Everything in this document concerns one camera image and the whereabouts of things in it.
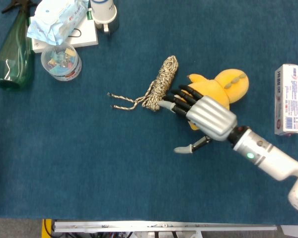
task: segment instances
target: yellow plush toy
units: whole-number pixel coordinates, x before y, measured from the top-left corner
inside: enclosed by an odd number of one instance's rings
[[[209,96],[229,109],[230,103],[242,98],[248,90],[248,77],[239,69],[226,69],[219,73],[215,79],[206,79],[199,74],[190,74],[192,82],[189,86],[204,96]],[[190,123],[193,130],[198,130]]]

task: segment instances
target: white box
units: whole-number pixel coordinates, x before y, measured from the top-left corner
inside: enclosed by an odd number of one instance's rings
[[[298,65],[275,71],[275,134],[298,133]]]
[[[86,17],[75,27],[71,36],[65,41],[71,44],[74,48],[83,46],[98,45],[97,32],[95,28],[95,22],[91,15],[92,9],[89,8]],[[43,41],[32,39],[32,50],[35,53],[42,53],[44,48],[49,44]]]

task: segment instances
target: black cable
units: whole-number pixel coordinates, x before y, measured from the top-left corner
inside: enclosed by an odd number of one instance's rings
[[[51,238],[60,238],[61,236],[64,235],[64,233],[62,233],[60,236],[54,236],[54,235],[52,235],[51,233],[49,233],[48,229],[46,228],[46,219],[44,219],[44,228],[45,228],[46,233],[47,233]]]
[[[178,238],[177,232],[172,232],[173,238]]]
[[[75,238],[75,237],[73,237],[72,235],[71,235],[71,233],[66,233],[67,235],[69,235],[70,237],[72,237],[72,238]]]
[[[97,233],[97,238],[103,238],[104,232],[98,232]]]
[[[127,236],[127,238],[130,238],[130,236],[133,234],[133,232],[130,232]]]
[[[76,234],[76,233],[73,233],[73,232],[72,232],[72,235],[73,235],[75,238],[82,238],[79,234]]]
[[[79,36],[68,36],[68,37],[78,38],[78,37],[81,36],[81,31],[80,31],[79,29],[74,28],[74,30],[77,30],[77,31],[79,32]]]

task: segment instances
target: white cup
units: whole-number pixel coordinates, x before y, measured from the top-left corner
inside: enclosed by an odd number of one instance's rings
[[[90,5],[95,23],[104,24],[104,29],[105,25],[112,22],[117,16],[117,8],[113,0],[90,0]]]

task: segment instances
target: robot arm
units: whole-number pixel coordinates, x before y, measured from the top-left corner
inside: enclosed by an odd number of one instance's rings
[[[298,177],[298,161],[267,142],[249,127],[236,126],[236,115],[231,111],[189,86],[180,85],[180,89],[187,91],[190,95],[181,90],[172,90],[171,92],[177,95],[175,99],[167,96],[165,99],[168,101],[160,101],[159,105],[185,116],[207,137],[218,141],[228,140],[233,150],[276,180],[284,180],[289,176]],[[298,210],[298,179],[288,198]]]

